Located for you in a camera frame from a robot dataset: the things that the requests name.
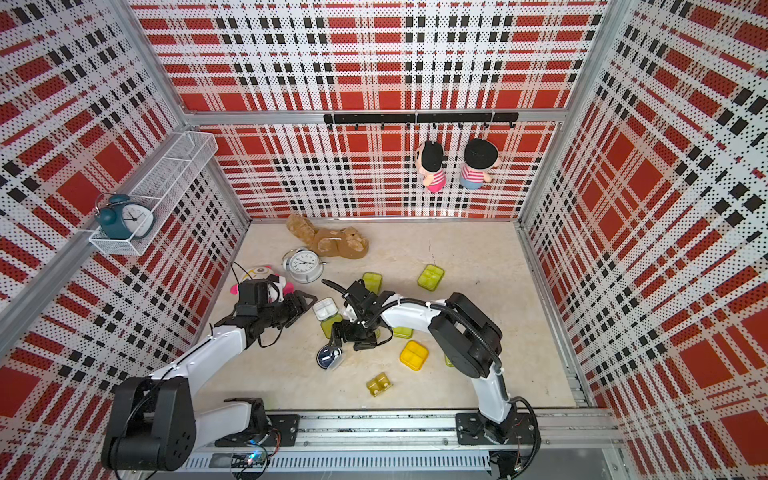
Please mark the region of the yellow pillbox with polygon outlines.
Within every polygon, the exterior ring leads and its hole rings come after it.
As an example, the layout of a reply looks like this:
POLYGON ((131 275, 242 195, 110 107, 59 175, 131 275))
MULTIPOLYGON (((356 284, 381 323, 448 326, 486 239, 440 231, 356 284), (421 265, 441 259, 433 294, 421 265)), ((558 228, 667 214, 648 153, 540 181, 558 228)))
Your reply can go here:
POLYGON ((429 350, 422 344, 409 340, 399 355, 399 361, 413 371, 420 371, 429 357, 429 350))

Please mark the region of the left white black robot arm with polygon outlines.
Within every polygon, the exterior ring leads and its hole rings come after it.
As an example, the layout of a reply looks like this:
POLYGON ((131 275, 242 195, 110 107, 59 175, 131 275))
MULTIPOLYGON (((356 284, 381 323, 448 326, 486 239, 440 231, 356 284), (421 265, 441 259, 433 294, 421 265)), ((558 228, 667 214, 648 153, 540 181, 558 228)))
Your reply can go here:
POLYGON ((175 471, 196 449, 227 439, 247 443, 273 429, 260 398, 232 398, 196 411, 196 393, 227 363, 260 341, 265 330, 292 326, 316 304, 314 295, 285 290, 279 275, 238 285, 233 310, 187 353, 114 390, 101 464, 108 470, 175 471))

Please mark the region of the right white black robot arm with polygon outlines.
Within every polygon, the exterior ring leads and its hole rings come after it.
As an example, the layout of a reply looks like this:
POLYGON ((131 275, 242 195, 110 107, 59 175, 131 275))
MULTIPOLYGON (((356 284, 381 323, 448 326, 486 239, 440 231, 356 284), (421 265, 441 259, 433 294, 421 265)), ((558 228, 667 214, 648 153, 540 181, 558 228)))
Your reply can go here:
POLYGON ((391 291, 378 295, 364 282, 347 288, 324 279, 322 283, 341 294, 344 319, 331 327, 328 344, 317 353, 317 364, 324 370, 339 366, 343 345, 372 350, 382 345, 375 331, 408 328, 426 332, 455 369, 470 378, 478 399, 479 419, 464 434, 481 442, 505 445, 513 442, 541 443, 535 412, 522 397, 511 397, 506 389, 501 329, 468 297, 455 292, 445 300, 426 301, 407 298, 391 291))

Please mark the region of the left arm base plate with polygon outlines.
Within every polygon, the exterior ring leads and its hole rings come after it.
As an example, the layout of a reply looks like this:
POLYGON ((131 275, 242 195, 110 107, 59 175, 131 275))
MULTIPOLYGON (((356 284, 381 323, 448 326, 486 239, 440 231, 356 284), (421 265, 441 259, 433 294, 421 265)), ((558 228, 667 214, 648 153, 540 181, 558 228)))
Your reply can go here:
POLYGON ((296 414, 264 414, 253 417, 248 427, 214 442, 216 447, 291 447, 295 445, 300 416, 296 414))

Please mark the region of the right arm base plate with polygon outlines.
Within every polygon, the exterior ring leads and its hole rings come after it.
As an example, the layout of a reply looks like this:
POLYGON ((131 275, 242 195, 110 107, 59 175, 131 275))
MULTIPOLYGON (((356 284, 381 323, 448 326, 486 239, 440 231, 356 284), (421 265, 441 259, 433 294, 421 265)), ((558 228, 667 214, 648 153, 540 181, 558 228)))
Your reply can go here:
POLYGON ((533 445, 539 437, 529 413, 510 411, 505 420, 495 423, 479 412, 455 416, 460 445, 533 445))

